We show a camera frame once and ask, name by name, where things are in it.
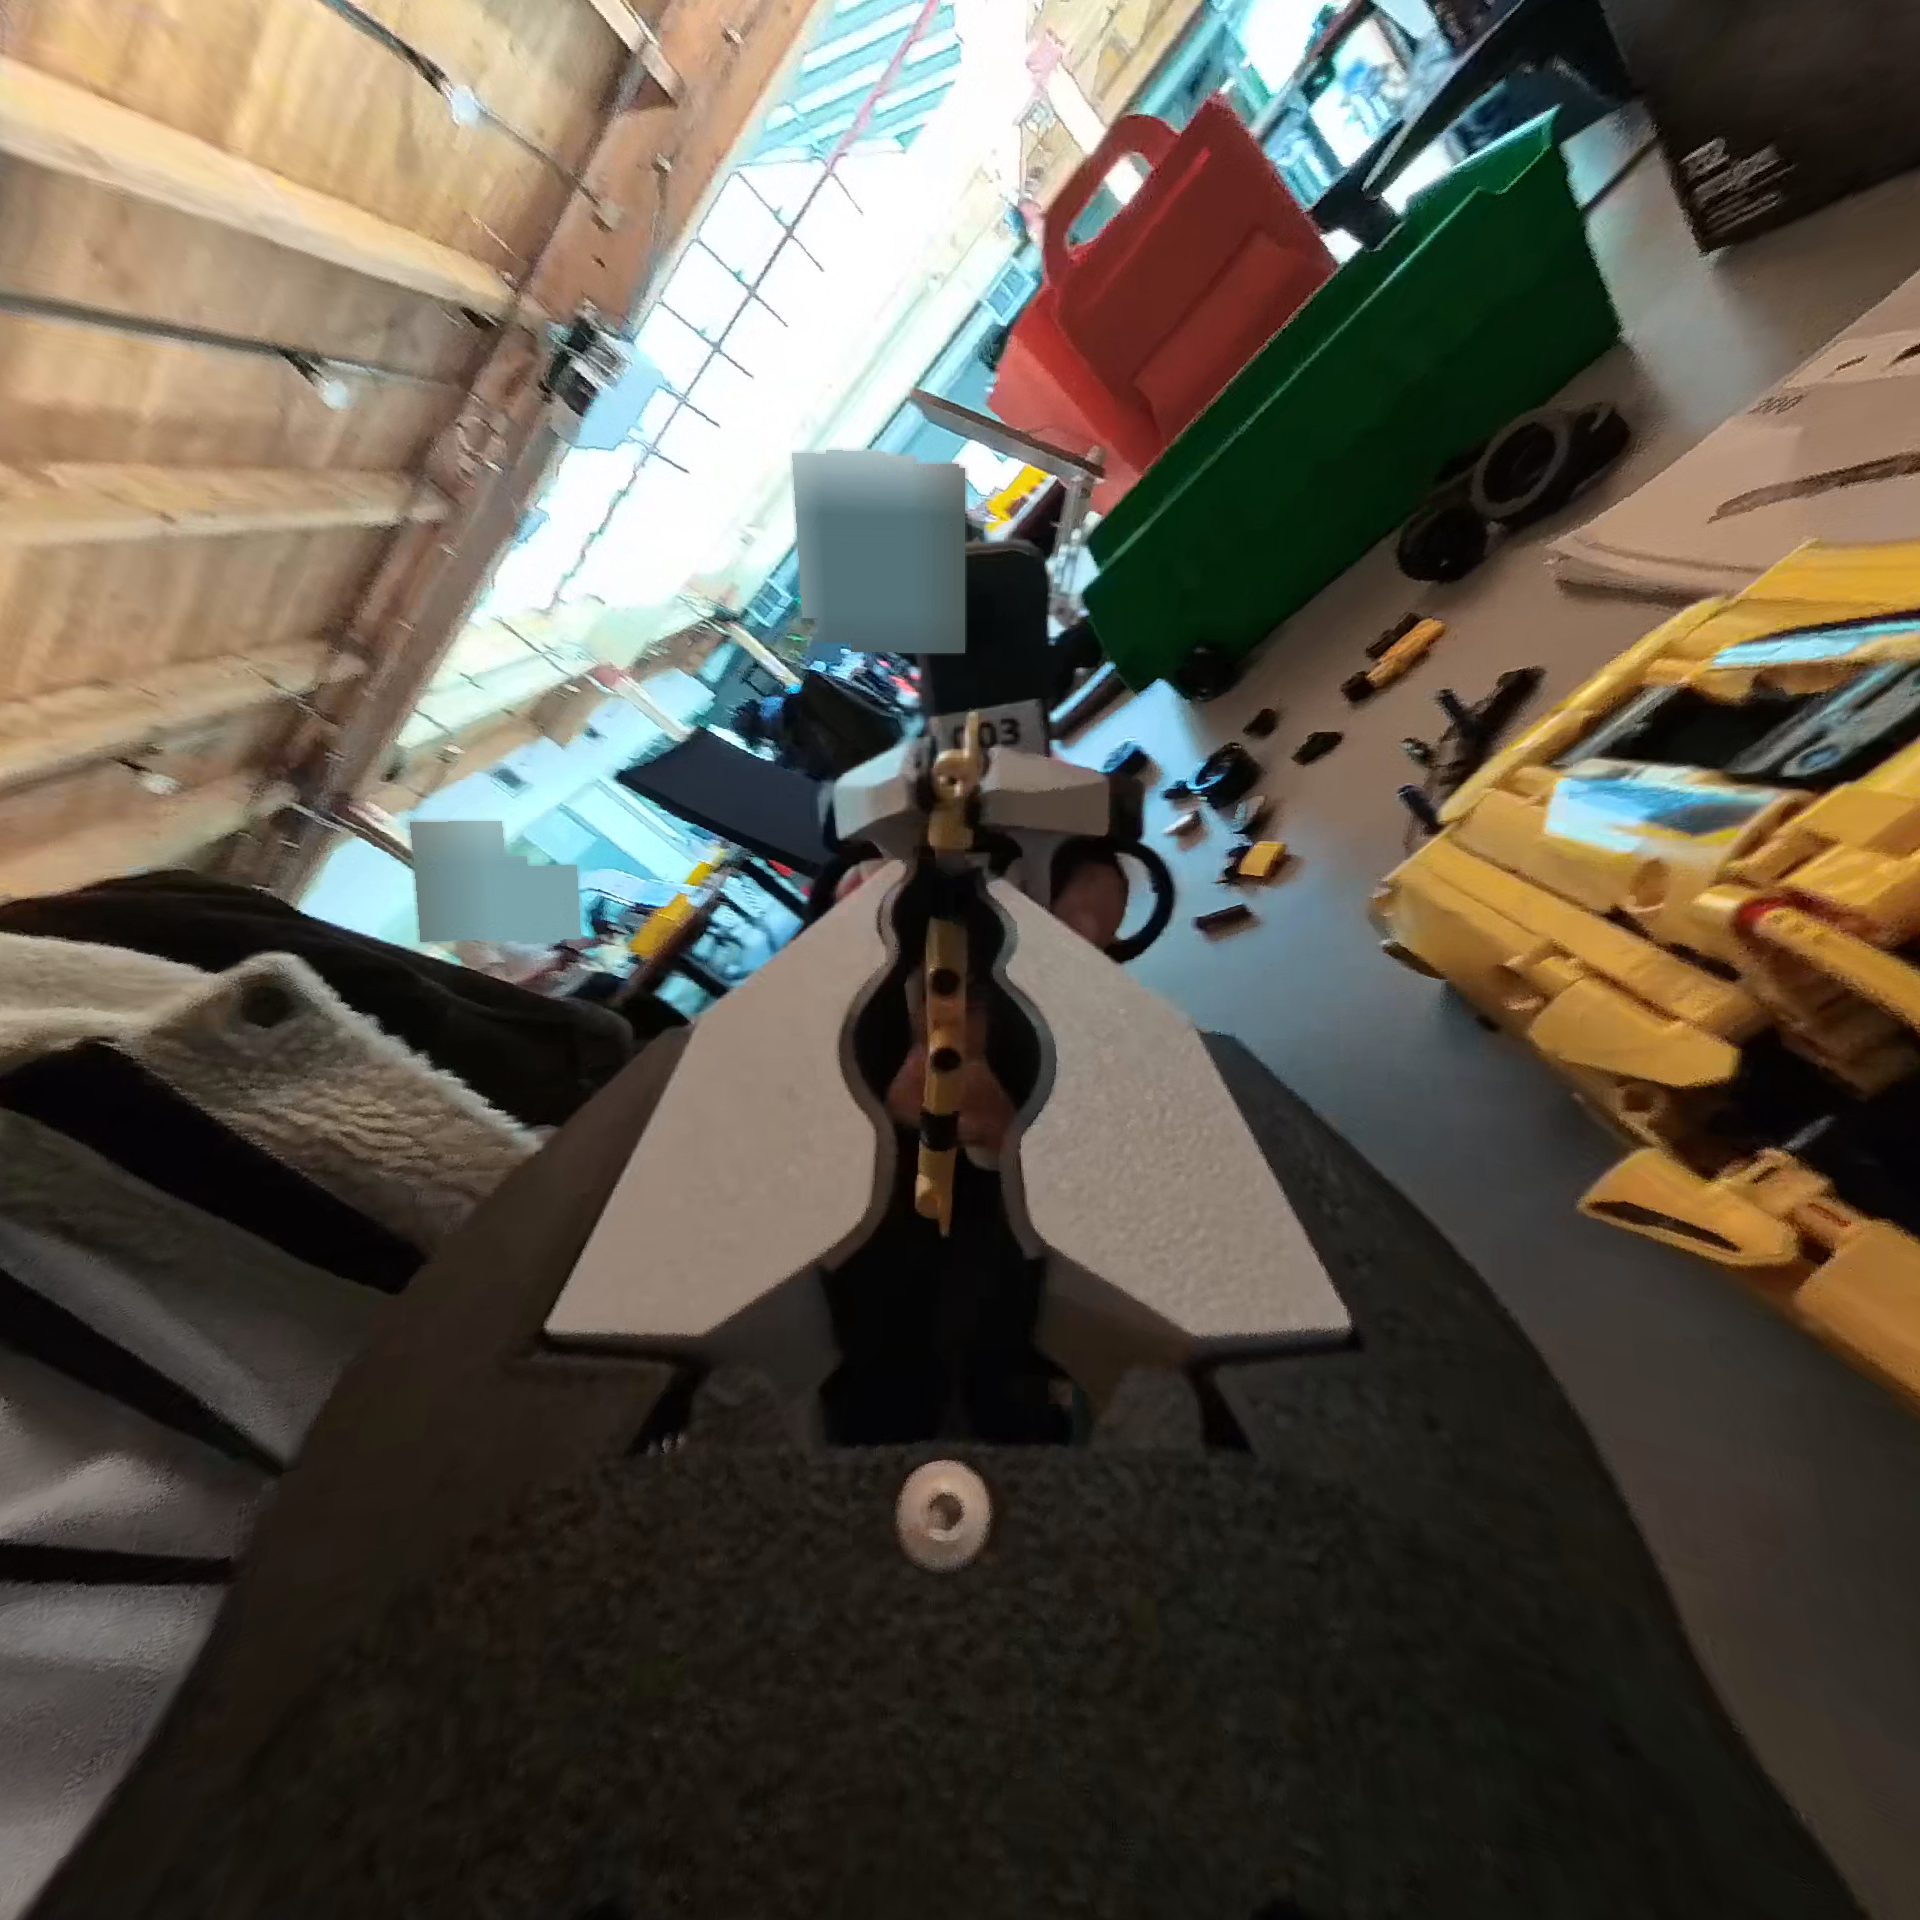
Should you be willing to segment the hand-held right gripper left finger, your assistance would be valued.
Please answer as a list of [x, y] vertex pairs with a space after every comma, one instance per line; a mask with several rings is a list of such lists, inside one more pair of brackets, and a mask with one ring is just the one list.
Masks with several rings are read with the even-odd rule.
[[549, 1351], [752, 1373], [799, 1447], [832, 1447], [826, 1273], [877, 1233], [896, 1181], [853, 1025], [896, 963], [899, 882], [904, 862], [881, 862], [689, 1029], [543, 1321]]

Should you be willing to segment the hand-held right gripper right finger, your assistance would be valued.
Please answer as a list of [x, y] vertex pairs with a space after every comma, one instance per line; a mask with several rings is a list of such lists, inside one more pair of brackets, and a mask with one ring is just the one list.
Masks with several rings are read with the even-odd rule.
[[1324, 1259], [1203, 1032], [1009, 882], [996, 986], [1037, 1032], [1004, 1215], [1044, 1297], [1031, 1344], [1105, 1417], [1135, 1373], [1213, 1373], [1354, 1338]]

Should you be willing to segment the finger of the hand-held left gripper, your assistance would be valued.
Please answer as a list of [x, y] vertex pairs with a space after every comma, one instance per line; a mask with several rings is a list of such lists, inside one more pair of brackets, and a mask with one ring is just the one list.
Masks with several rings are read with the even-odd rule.
[[1113, 841], [1113, 783], [1100, 769], [996, 751], [982, 776], [982, 836], [1015, 845], [1009, 888], [1054, 888], [1054, 862], [1075, 841]]
[[929, 827], [932, 746], [891, 746], [838, 776], [826, 798], [826, 836], [837, 855], [917, 858]]

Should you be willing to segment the yellow and black brick strip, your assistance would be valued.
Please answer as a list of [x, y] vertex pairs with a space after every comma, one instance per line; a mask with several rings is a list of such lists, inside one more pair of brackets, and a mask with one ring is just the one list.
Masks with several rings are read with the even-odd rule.
[[919, 1161], [917, 1161], [917, 1215], [949, 1236], [954, 1233], [954, 1181], [957, 1181], [957, 1113], [965, 1081], [965, 975], [972, 975], [972, 845], [978, 845], [978, 798], [991, 751], [982, 717], [965, 712], [954, 746], [945, 746], [923, 776], [923, 880], [929, 920], [919, 954], [923, 986], [923, 1081], [919, 1081]]

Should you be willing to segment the yellow toy brick car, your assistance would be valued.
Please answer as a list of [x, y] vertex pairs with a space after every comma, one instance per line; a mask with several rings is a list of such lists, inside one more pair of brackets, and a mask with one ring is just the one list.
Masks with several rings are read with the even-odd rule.
[[1920, 554], [1802, 542], [1542, 712], [1372, 895], [1626, 1157], [1581, 1215], [1920, 1400]]

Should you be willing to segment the grey desk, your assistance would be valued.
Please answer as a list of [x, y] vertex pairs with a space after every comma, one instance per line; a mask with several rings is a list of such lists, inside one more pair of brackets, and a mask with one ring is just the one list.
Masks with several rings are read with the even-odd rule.
[[1559, 700], [1633, 648], [1654, 610], [1550, 581], [1535, 529], [1444, 601], [1449, 635], [1421, 673], [1350, 712], [1341, 681], [1417, 597], [1372, 547], [1243, 670], [1186, 707], [1149, 691], [1075, 742], [1135, 742], [1166, 776], [1280, 707], [1294, 868], [1254, 893], [1259, 926], [1175, 926], [1135, 966], [1194, 1025], [1229, 1032], [1341, 1130], [1483, 1268], [1542, 1351], [1608, 1456], [1694, 1651], [1772, 1785], [1856, 1882], [1870, 1917], [1909, 1920], [1916, 1765], [1916, 1417], [1699, 1259], [1576, 1215], [1615, 1161], [1594, 1118], [1437, 986], [1381, 960], [1366, 895], [1407, 848], [1399, 742], [1430, 733], [1437, 685], [1476, 693], [1542, 665]]

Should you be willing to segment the person's left hand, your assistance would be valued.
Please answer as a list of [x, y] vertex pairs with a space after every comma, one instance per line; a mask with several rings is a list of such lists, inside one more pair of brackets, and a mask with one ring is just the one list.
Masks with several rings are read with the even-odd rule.
[[[1075, 931], [1088, 950], [1110, 950], [1129, 914], [1129, 874], [1120, 855], [1100, 845], [1071, 845], [1054, 880], [1054, 914]], [[929, 1019], [923, 1019], [923, 973], [908, 966], [899, 980], [904, 1007], [904, 1052], [881, 1091], [881, 1113], [917, 1132], [919, 1100], [923, 1100], [923, 1052], [929, 1052]], [[1004, 1032], [1004, 1015], [986, 986], [965, 992], [965, 1048], [964, 1048], [964, 1081], [957, 1081], [957, 1153], [996, 1172], [1000, 1145], [1017, 1118], [1023, 1094], [1004, 1087], [1004, 1077], [1023, 1077], [1017, 1032]]]

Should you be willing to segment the black fabric chair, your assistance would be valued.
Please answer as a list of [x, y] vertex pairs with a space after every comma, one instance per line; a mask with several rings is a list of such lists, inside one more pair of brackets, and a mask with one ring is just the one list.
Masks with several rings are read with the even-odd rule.
[[799, 691], [730, 707], [715, 726], [622, 765], [612, 783], [759, 862], [822, 880], [838, 855], [837, 778], [899, 742], [904, 726], [891, 707], [805, 670]]

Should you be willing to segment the green plastic bin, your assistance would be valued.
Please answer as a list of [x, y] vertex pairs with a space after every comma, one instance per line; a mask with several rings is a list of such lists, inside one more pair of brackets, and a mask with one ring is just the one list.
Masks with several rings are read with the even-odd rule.
[[1615, 341], [1557, 114], [1538, 114], [1421, 188], [1100, 519], [1087, 620], [1120, 685], [1254, 652], [1394, 532], [1449, 459]]

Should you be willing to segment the scattered small brick parts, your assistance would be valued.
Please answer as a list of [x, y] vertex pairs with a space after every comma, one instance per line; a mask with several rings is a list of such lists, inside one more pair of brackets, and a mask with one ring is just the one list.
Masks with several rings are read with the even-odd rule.
[[1129, 874], [1144, 895], [1166, 882], [1166, 926], [1228, 939], [1324, 855], [1381, 874], [1421, 845], [1444, 769], [1490, 742], [1455, 657], [1455, 624], [1407, 613], [1334, 673], [1314, 663], [1301, 691], [1259, 685], [1269, 663], [1254, 663], [1213, 704], [1175, 685], [1129, 700], [1120, 746], [1141, 751], [1149, 829]]

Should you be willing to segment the red lego storage box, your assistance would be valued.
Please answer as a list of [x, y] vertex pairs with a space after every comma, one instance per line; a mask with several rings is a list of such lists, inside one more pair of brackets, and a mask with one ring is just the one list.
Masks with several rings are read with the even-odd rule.
[[1120, 117], [1044, 212], [1044, 285], [1004, 336], [991, 409], [1100, 453], [1096, 516], [1228, 390], [1334, 275], [1229, 105]]

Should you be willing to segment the ceiling mounted device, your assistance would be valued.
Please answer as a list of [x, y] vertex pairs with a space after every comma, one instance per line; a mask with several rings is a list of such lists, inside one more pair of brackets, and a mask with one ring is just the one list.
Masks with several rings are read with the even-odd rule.
[[616, 448], [658, 389], [663, 372], [657, 359], [610, 330], [592, 312], [553, 328], [539, 390], [549, 402], [549, 424], [565, 448]]

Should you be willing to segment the large open instruction booklet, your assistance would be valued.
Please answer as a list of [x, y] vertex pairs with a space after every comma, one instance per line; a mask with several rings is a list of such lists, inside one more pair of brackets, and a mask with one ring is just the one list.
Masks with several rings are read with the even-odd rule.
[[1920, 277], [1824, 341], [1590, 523], [1550, 542], [1568, 589], [1690, 606], [1735, 597], [1802, 542], [1920, 532]]

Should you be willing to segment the toy car set box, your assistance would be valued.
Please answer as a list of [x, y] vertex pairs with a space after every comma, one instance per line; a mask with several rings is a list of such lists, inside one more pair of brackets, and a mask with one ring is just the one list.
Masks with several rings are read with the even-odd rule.
[[1909, 0], [1608, 3], [1699, 249], [1920, 167]]

